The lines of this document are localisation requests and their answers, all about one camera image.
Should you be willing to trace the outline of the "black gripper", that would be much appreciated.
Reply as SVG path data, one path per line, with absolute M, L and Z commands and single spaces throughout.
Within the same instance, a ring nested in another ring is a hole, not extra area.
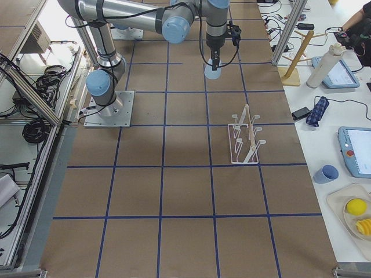
M 217 71 L 220 65 L 220 48 L 223 47 L 225 43 L 224 35 L 220 36 L 212 36 L 210 34 L 206 34 L 206 44 L 210 48 L 211 51 L 211 65 L 212 70 Z

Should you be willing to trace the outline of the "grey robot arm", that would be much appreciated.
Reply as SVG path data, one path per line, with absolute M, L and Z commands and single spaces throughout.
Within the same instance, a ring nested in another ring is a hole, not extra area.
M 220 48 L 227 37 L 229 1 L 172 1 L 157 7 L 132 1 L 59 1 L 69 16 L 84 21 L 93 35 L 100 69 L 88 76 L 88 91 L 98 109 L 116 102 L 115 85 L 125 72 L 125 61 L 116 51 L 110 25 L 156 32 L 170 43 L 187 37 L 195 18 L 206 19 L 206 44 L 210 48 L 205 76 L 221 74 Z

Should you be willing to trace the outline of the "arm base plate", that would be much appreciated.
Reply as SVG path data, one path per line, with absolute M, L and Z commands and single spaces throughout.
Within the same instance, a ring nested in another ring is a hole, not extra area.
M 111 34 L 113 40 L 116 41 L 141 41 L 143 39 L 144 31 L 137 28 L 112 28 Z
M 114 103 L 105 107 L 97 113 L 101 107 L 96 109 L 93 97 L 90 98 L 90 105 L 93 109 L 84 112 L 85 128 L 114 128 L 130 127 L 132 109 L 134 103 L 134 91 L 116 91 L 117 98 Z

